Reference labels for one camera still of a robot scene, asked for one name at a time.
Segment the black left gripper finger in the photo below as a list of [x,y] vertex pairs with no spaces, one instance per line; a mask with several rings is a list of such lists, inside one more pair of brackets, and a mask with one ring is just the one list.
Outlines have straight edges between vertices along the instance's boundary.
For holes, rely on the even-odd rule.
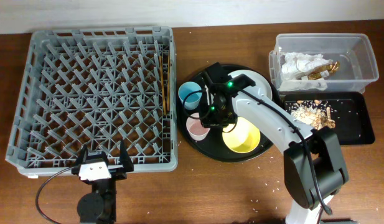
[[81,166],[81,164],[83,163],[83,161],[85,160],[85,156],[88,154],[88,148],[87,148],[87,145],[84,144],[82,146],[82,148],[80,149],[80,152],[78,154],[78,157],[74,163],[74,169],[76,168],[79,168]]
[[126,150],[126,146],[123,140],[120,141],[120,148],[119,148],[119,161],[122,165],[122,167],[118,168],[120,172],[133,172],[134,171],[134,164]]

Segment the pink plastic cup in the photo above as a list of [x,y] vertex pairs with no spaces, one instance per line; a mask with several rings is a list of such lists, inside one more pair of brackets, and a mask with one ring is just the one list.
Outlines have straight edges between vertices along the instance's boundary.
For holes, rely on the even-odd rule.
[[210,128],[202,126],[199,119],[187,118],[186,129],[190,137],[195,141],[201,141],[205,139],[210,131]]

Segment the yellow bowl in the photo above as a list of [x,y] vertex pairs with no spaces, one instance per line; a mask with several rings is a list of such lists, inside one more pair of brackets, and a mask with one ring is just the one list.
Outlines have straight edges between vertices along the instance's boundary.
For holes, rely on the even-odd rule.
[[247,119],[238,117],[236,124],[222,129],[225,145],[233,152],[245,154],[253,151],[260,143],[260,130]]

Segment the white round plate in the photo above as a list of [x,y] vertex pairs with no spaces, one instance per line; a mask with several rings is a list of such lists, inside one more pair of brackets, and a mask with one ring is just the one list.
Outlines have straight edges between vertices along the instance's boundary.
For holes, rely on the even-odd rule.
[[246,75],[248,78],[252,79],[255,82],[255,86],[250,85],[248,87],[245,87],[245,91],[254,95],[255,97],[266,96],[271,100],[273,99],[273,94],[269,82],[260,73],[251,70],[236,70],[234,72],[229,73],[232,78],[236,78],[237,76],[242,74]]

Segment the white napkin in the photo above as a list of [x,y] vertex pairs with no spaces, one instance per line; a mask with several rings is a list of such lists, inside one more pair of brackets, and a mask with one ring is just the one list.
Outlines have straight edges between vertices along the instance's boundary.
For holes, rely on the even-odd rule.
[[297,52],[284,54],[285,62],[281,66],[281,85],[278,91],[305,91],[327,89],[327,83],[324,78],[314,80],[302,80],[301,77],[306,75],[310,69],[321,65],[333,63],[333,60],[325,59],[322,54],[309,55]]

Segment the brown food scraps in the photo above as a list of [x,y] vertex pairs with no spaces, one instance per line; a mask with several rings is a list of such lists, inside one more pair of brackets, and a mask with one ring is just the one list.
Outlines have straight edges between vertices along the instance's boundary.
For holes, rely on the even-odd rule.
[[291,103],[291,115],[316,130],[326,126],[330,129],[336,127],[332,112],[333,109],[327,101],[297,100],[295,103]]

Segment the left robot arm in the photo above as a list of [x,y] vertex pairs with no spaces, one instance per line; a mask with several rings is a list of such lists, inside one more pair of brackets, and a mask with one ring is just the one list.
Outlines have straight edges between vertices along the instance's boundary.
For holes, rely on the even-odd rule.
[[116,181],[127,179],[134,164],[127,153],[125,143],[120,142],[120,167],[109,168],[105,152],[89,152],[86,145],[80,150],[72,174],[91,185],[91,192],[78,202],[80,223],[114,223],[116,221]]

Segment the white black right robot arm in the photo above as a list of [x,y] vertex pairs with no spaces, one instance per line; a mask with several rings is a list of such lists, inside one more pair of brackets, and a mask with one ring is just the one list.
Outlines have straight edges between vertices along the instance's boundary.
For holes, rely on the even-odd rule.
[[203,126],[223,128],[245,118],[282,153],[284,184],[293,199],[286,223],[321,223],[328,203],[349,180],[336,133],[294,118],[273,101],[273,88],[252,70],[232,72],[215,63],[197,74]]

